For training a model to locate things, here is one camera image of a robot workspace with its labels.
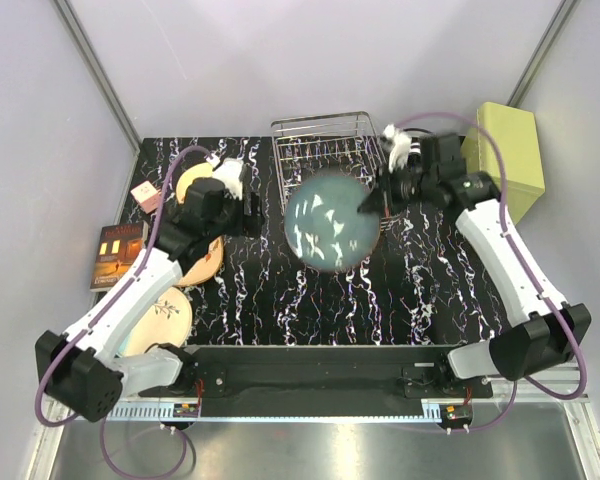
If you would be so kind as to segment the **blue glazed plate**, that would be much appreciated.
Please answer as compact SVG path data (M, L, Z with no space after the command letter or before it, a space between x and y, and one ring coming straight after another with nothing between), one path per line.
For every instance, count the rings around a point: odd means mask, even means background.
M357 267L375 250L380 217L360 213L370 193L357 178L337 170L319 172L292 193L284 213L284 234L291 252L322 273Z

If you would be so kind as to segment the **beige leaf pattern plate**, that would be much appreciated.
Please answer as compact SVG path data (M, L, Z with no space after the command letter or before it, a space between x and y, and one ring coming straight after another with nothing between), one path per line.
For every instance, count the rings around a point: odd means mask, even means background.
M199 259L176 284L179 288L196 286L213 278L220 270L224 257L224 238L217 237L207 254Z

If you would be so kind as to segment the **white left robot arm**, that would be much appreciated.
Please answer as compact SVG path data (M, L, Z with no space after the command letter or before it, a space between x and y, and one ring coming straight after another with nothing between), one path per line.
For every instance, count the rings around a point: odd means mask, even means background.
M165 387L176 396L195 387L195 358L163 342L118 357L120 345L159 297L176 285L221 236L256 237L263 223L257 194L244 193L247 168L228 159L196 179L184 204L161 222L116 285L63 333L36 341L38 396L48 395L78 417L98 422L129 395Z

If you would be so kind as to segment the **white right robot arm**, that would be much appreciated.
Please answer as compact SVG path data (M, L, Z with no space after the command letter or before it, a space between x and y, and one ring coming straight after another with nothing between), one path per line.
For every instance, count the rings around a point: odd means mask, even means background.
M456 396L470 379L483 376L531 381L534 374L570 360L586 381L580 343L591 324L590 312L584 304L569 303L543 274L491 176L468 172L461 159L381 166L358 210L394 213L412 200L431 203L450 217L486 268L510 324L490 340L450 350L445 365L433 374L437 390Z

